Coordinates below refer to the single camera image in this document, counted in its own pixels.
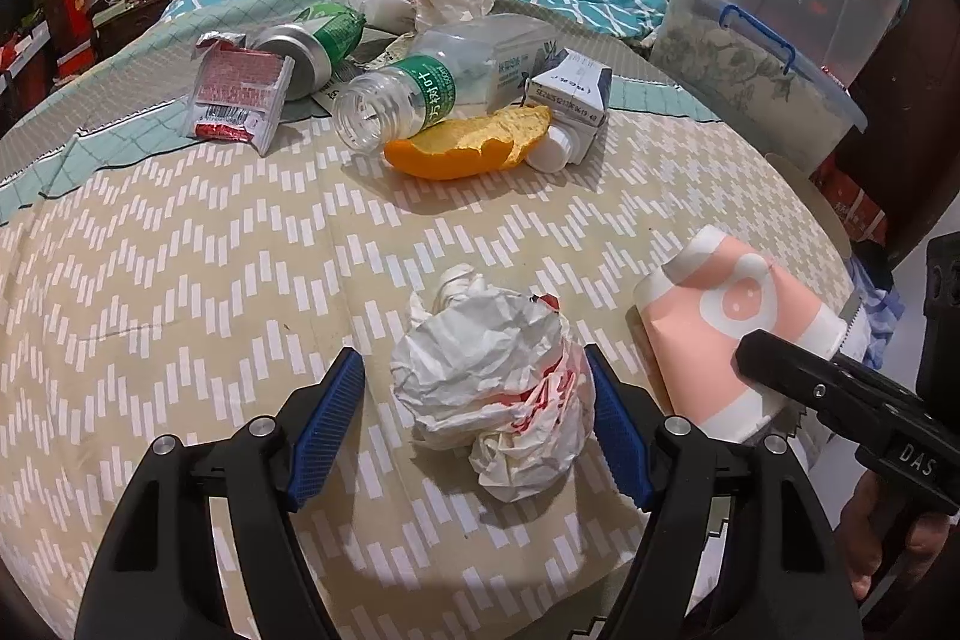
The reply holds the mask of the person's right hand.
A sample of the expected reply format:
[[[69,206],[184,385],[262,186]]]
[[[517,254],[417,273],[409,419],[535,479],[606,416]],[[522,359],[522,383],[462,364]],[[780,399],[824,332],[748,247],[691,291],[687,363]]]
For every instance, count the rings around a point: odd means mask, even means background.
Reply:
[[[871,591],[872,579],[884,559],[882,536],[877,533],[874,521],[892,500],[893,495],[885,489],[877,474],[866,471],[839,515],[836,544],[857,601],[862,601]],[[900,573],[900,581],[905,587],[914,587],[928,573],[944,549],[951,529],[952,520],[939,513],[928,513],[914,523],[903,542],[907,563]]]

